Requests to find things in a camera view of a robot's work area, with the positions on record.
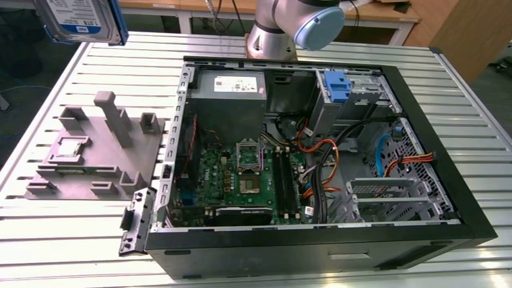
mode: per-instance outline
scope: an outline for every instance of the sticker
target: sticker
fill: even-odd
[[[71,32],[96,34],[102,30],[94,0],[47,0],[54,17]]]
[[[258,93],[256,77],[219,76],[215,78],[214,91]]]
[[[314,131],[310,129],[310,128],[307,128],[307,127],[304,127],[304,133],[311,137],[311,135],[314,135]]]
[[[314,212],[315,212],[314,207],[306,206],[304,214],[310,215],[310,216],[314,216]]]
[[[414,18],[400,18],[400,22],[418,22],[418,19],[414,19]]]
[[[158,8],[175,8],[175,5],[168,5],[168,4],[154,4],[154,7],[158,7]]]

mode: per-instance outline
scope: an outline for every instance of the metal table surface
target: metal table surface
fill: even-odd
[[[206,35],[134,32],[124,47],[82,44],[0,171],[0,279],[7,280],[0,286],[508,287],[512,142],[444,57],[424,48],[335,43],[320,52],[298,53],[300,60],[399,67],[499,235],[478,248],[402,271],[175,282],[150,256],[118,257],[127,201],[23,199],[62,129],[56,118],[66,105],[86,106],[88,115],[100,113],[94,96],[110,90],[131,116],[155,112],[172,119],[183,56],[244,57],[244,52],[242,37]]]

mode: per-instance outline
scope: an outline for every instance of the blue cable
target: blue cable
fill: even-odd
[[[14,79],[22,86],[31,86],[28,83],[26,83],[24,81],[19,80],[16,77],[14,77],[10,73],[4,72],[3,70],[0,70],[0,74],[7,76],[8,78]]]
[[[12,134],[12,135],[2,135],[0,136],[0,141],[4,141],[4,140],[10,140],[10,139],[12,139],[12,138],[16,138],[16,137],[19,137],[19,136],[22,136],[23,134],[24,134],[24,130],[23,131],[20,131],[20,132],[18,132],[18,133],[15,133],[15,134]]]
[[[375,166],[378,168],[378,174],[379,177],[384,176],[384,168],[383,168],[383,159],[382,159],[382,152],[383,152],[383,145],[386,139],[391,137],[391,134],[384,134],[382,138],[379,139],[378,148],[375,149]]]

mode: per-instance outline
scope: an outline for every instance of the wooden table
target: wooden table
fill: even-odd
[[[214,17],[204,0],[120,0],[120,2],[123,7],[140,8],[139,12],[142,14],[179,17],[180,31],[186,34],[192,34],[192,17]],[[212,0],[212,3],[215,9],[218,9],[219,0]],[[236,0],[242,19],[255,20],[256,3],[258,0]],[[220,19],[238,18],[231,0],[223,0],[218,17]],[[356,10],[352,9],[347,13],[346,26],[355,26],[355,20]],[[395,29],[390,45],[403,45],[411,29],[419,21],[420,17],[412,8],[410,8],[406,14],[394,10],[394,4],[383,4],[380,2],[372,2],[359,8],[360,27]]]

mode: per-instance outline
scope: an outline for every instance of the metal bracket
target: metal bracket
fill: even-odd
[[[126,208],[120,228],[126,231],[119,247],[119,256],[147,255],[144,250],[146,238],[151,227],[151,215],[156,189],[150,187],[134,193],[130,208]]]

